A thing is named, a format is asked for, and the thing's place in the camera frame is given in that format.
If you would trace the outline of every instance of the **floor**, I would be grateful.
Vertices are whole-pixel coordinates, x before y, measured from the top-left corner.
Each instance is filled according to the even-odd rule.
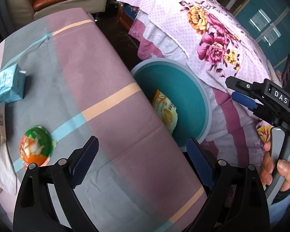
[[[110,4],[104,13],[99,14],[100,21],[96,23],[127,68],[132,70],[134,66],[142,61],[137,55],[138,41],[129,36],[121,24],[117,24],[117,11],[118,8]]]

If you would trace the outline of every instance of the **light blue stripe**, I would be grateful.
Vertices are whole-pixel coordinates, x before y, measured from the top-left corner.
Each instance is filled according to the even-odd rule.
[[[164,232],[166,231],[169,227],[173,225],[172,222],[167,221],[165,224],[161,225],[159,228],[157,228],[154,232]]]
[[[19,170],[21,170],[23,168],[22,165],[22,159],[18,158],[14,163],[13,163],[13,167],[15,172],[17,173]]]
[[[2,70],[4,70],[5,68],[7,68],[10,64],[14,63],[17,59],[19,59],[19,58],[22,56],[22,54],[24,54],[24,53],[25,53],[29,48],[31,48],[32,46],[34,46],[34,45],[36,45],[36,44],[38,44],[38,43],[44,41],[44,40],[47,39],[47,38],[52,37],[52,36],[53,36],[52,33],[48,33],[47,35],[45,35],[45,36],[42,37],[41,39],[39,39],[39,40],[35,41],[34,43],[32,43],[32,44],[31,44],[27,49],[25,49],[24,51],[20,52],[17,56],[13,57],[10,61],[8,61],[8,62],[6,63],[6,65],[3,66]]]
[[[63,139],[65,136],[73,132],[74,130],[78,129],[80,126],[86,123],[86,119],[82,115],[82,113],[79,113],[75,117],[71,118],[67,122],[63,123],[60,127],[58,127],[56,130],[54,130],[51,133],[52,139],[59,141]],[[23,168],[22,165],[22,159],[18,158],[14,163],[13,167],[15,169],[15,172],[18,172]]]

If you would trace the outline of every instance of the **human hand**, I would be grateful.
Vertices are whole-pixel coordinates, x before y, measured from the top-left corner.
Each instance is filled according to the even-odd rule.
[[[260,178],[263,187],[272,183],[273,177],[272,172],[274,170],[274,162],[270,156],[269,151],[271,150],[271,142],[264,144],[265,154],[260,166]],[[290,162],[279,159],[277,163],[278,173],[285,178],[285,181],[280,189],[281,192],[287,191],[290,188]]]

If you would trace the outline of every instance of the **sofa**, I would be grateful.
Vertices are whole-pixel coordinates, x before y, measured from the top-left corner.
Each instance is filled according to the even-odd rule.
[[[83,8],[90,14],[104,12],[107,0],[6,0],[16,29],[52,13]]]

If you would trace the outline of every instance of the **blue gripper pad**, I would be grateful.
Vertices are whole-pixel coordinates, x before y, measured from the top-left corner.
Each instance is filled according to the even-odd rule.
[[[93,162],[93,159],[98,153],[98,150],[99,141],[96,137],[92,136],[82,148],[82,153],[78,155],[78,160],[73,164],[73,167],[71,168],[72,179],[70,180],[70,186],[72,187],[72,189],[74,189],[76,186],[80,185],[83,182]]]
[[[231,97],[234,101],[242,104],[243,106],[246,106],[248,109],[253,110],[253,109],[256,109],[258,107],[257,103],[253,99],[251,99],[251,98],[249,98],[249,97],[245,96],[244,94],[241,94],[237,91],[233,92]]]
[[[187,139],[186,149],[202,184],[213,190],[215,186],[213,168],[192,138]]]

